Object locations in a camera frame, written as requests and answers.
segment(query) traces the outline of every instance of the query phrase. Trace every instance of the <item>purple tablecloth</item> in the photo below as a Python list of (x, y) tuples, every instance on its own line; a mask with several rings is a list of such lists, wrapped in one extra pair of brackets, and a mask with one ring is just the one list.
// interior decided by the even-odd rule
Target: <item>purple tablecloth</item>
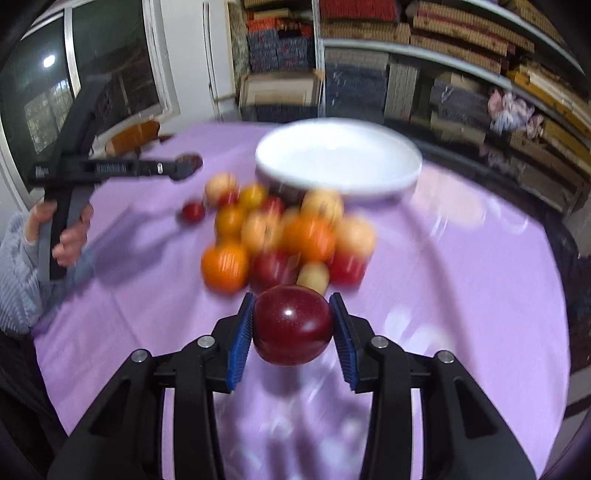
[[(96, 192), (95, 276), (35, 330), (49, 396), (68, 432), (131, 351), (177, 351), (237, 312), (242, 295), (215, 296), (199, 273), (201, 254), (214, 240), (213, 216), (187, 228), (175, 215), (214, 172), (253, 181), (257, 142), (271, 128), (195, 125), (152, 152), (164, 158), (199, 152), (204, 167), (194, 178), (110, 181)], [(428, 163), (411, 199), (352, 209), (374, 223), (379, 241), (361, 288), (343, 295), (349, 311), (408, 351), (455, 352), (540, 475), (569, 378), (563, 293), (543, 228)], [(343, 382), (333, 345), (290, 369), (268, 365), (251, 350), (236, 392), (216, 397), (228, 480), (358, 478), (370, 401)], [(166, 415), (166, 479), (173, 478), (171, 428)], [(416, 434), (414, 478), (421, 457)]]

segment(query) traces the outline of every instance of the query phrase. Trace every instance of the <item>white wall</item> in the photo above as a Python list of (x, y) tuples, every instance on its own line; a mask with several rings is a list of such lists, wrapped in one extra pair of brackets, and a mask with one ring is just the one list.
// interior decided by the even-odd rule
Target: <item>white wall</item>
[(0, 241), (4, 238), (11, 216), (18, 211), (27, 210), (8, 178), (8, 172), (5, 171), (4, 162), (0, 158)]
[[(213, 68), (208, 69), (204, 36), (204, 3), (209, 3)], [(232, 59), (225, 0), (161, 1), (168, 61), (180, 113), (165, 119), (163, 134), (176, 133), (194, 122), (216, 119), (210, 94), (210, 70), (217, 96), (234, 93)], [(219, 106), (221, 114), (233, 110), (232, 102)]]

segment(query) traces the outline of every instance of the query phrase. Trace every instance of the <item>white bowl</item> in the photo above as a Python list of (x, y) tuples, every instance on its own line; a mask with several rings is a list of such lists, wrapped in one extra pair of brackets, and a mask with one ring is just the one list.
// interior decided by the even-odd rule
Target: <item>white bowl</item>
[(374, 198), (412, 186), (423, 157), (408, 138), (389, 128), (319, 118), (269, 132), (256, 148), (256, 163), (266, 176), (299, 189)]

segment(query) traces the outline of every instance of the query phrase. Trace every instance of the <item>gray sweater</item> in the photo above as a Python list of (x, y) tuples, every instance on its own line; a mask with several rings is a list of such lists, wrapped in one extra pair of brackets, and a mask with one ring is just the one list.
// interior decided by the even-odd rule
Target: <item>gray sweater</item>
[(25, 240), (28, 214), (15, 215), (0, 244), (0, 330), (28, 333), (39, 318), (60, 303), (72, 287), (92, 275), (92, 259), (85, 252), (65, 280), (40, 283), (36, 242)]

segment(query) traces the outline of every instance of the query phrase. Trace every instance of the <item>window frame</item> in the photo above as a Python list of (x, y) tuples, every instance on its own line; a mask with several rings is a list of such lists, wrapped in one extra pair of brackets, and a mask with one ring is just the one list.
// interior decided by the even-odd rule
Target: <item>window frame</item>
[[(32, 33), (46, 27), (55, 20), (64, 19), (64, 43), (66, 46), (66, 63), (68, 80), (72, 87), (74, 99), (80, 93), (80, 76), (74, 53), (74, 39), (72, 29), (72, 12), (82, 5), (100, 0), (65, 0), (56, 2), (42, 16), (37, 18), (31, 28), (23, 35), (26, 38)], [(144, 14), (144, 29), (148, 44), (148, 55), (152, 67), (152, 76), (158, 94), (158, 104), (153, 105), (126, 120), (118, 123), (111, 129), (99, 135), (94, 143), (93, 150), (96, 155), (104, 152), (107, 141), (114, 135), (131, 127), (134, 124), (154, 119), (163, 122), (179, 114), (178, 99), (174, 90), (172, 71), (166, 56), (166, 41), (164, 37), (164, 21), (162, 16), (161, 0), (142, 0)], [(0, 173), (5, 177), (6, 184), (11, 189), (13, 196), (18, 196), (18, 204), (31, 209), (43, 198), (43, 189), (27, 190), (17, 165), (12, 157), (8, 140), (4, 132), (2, 118), (0, 116)]]

